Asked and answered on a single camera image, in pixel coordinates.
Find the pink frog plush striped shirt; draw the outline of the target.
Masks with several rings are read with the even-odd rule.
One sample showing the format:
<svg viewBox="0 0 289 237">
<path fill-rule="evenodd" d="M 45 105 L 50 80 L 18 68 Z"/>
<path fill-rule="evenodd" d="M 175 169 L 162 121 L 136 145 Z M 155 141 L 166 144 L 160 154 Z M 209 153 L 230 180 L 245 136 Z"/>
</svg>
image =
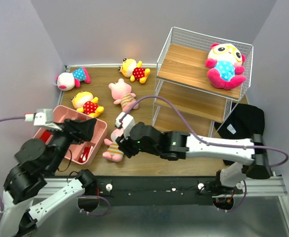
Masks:
<svg viewBox="0 0 289 237">
<path fill-rule="evenodd" d="M 104 139 L 104 143 L 108 146 L 107 151 L 102 154 L 102 157 L 113 161 L 120 162 L 124 157 L 124 153 L 119 149 L 119 145 L 116 143 L 116 139 L 123 135 L 124 130 L 116 128 L 110 135 L 110 139 Z"/>
</svg>

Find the white panda plush with glasses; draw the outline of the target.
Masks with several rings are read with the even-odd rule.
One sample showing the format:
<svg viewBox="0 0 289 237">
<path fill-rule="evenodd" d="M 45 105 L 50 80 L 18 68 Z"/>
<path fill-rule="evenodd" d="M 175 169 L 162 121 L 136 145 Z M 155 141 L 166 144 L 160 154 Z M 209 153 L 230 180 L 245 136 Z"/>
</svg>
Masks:
<svg viewBox="0 0 289 237">
<path fill-rule="evenodd" d="M 210 47 L 205 66 L 207 78 L 216 88 L 231 90 L 247 78 L 243 75 L 246 57 L 231 43 L 215 43 Z"/>
</svg>

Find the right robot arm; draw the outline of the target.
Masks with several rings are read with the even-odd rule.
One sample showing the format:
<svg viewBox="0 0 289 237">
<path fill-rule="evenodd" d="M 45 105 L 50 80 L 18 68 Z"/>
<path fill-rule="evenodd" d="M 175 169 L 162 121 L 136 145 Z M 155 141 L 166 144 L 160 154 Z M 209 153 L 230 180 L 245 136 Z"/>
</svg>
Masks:
<svg viewBox="0 0 289 237">
<path fill-rule="evenodd" d="M 255 147 L 255 142 L 261 141 L 258 135 L 251 139 L 226 140 L 182 131 L 161 132 L 143 122 L 116 121 L 115 126 L 123 130 L 116 142 L 128 158 L 143 152 L 170 161 L 187 158 L 232 161 L 228 168 L 217 171 L 214 181 L 199 186 L 201 193 L 230 194 L 247 178 L 263 180 L 272 176 L 265 149 Z"/>
</svg>

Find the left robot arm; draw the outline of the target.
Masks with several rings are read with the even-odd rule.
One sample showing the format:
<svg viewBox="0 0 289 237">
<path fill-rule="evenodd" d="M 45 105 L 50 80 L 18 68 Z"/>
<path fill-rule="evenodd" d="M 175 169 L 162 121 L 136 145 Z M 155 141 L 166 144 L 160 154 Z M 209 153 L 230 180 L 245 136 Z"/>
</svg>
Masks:
<svg viewBox="0 0 289 237">
<path fill-rule="evenodd" d="M 48 144 L 41 139 L 30 139 L 15 154 L 18 164 L 7 175 L 0 196 L 0 237 L 25 236 L 36 230 L 56 208 L 97 190 L 95 176 L 87 169 L 81 170 L 64 188 L 37 207 L 30 207 L 34 197 L 47 184 L 45 176 L 55 174 L 69 147 L 92 139 L 97 120 L 54 122 L 37 114 L 23 119 L 50 131 L 52 139 Z"/>
</svg>

